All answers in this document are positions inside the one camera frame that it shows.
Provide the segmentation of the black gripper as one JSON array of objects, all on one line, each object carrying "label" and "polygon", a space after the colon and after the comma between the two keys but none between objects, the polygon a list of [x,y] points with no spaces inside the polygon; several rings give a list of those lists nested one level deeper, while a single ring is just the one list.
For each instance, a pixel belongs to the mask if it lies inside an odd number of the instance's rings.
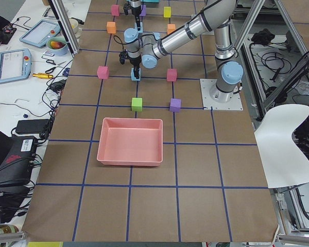
[{"label": "black gripper", "polygon": [[119,53],[119,62],[120,64],[124,65],[125,61],[129,60],[130,63],[133,65],[132,69],[132,76],[136,79],[140,78],[139,70],[140,70],[140,63],[141,63],[141,55],[138,51],[130,52],[128,50],[123,50]]},{"label": "black gripper", "polygon": [[126,2],[123,6],[124,14],[128,15],[129,10],[131,14],[134,15],[135,18],[135,27],[141,27],[140,14],[141,14],[141,3],[140,2]]}]

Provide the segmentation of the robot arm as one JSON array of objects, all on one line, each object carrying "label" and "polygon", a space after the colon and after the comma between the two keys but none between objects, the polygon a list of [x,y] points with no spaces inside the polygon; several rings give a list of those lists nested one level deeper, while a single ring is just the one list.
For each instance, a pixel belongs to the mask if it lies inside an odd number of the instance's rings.
[{"label": "robot arm", "polygon": [[134,16],[136,28],[138,31],[141,30],[141,21],[140,21],[140,15],[142,12],[142,5],[140,0],[129,0],[126,1],[123,5],[123,11],[125,15],[129,14],[129,11],[131,11],[131,14]]},{"label": "robot arm", "polygon": [[236,6],[237,2],[234,0],[206,1],[205,6],[193,18],[161,38],[155,33],[141,33],[141,2],[129,1],[124,5],[124,11],[126,14],[131,12],[134,15],[135,27],[126,29],[123,39],[114,36],[115,42],[122,46],[119,61],[124,64],[125,60],[129,60],[133,66],[131,78],[139,81],[141,66],[147,69],[155,68],[162,57],[205,32],[212,31],[215,38],[218,79],[209,93],[214,101],[226,103],[236,93],[234,89],[244,73],[242,66],[235,60],[237,49],[232,43],[230,34],[231,15]]}]

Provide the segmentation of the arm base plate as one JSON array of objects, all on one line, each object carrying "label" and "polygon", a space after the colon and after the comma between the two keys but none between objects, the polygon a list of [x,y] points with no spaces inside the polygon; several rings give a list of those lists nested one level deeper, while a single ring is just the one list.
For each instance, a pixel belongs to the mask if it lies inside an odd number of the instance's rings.
[{"label": "arm base plate", "polygon": [[216,87],[216,79],[200,79],[200,89],[204,110],[242,111],[243,105],[238,87],[223,93]]}]

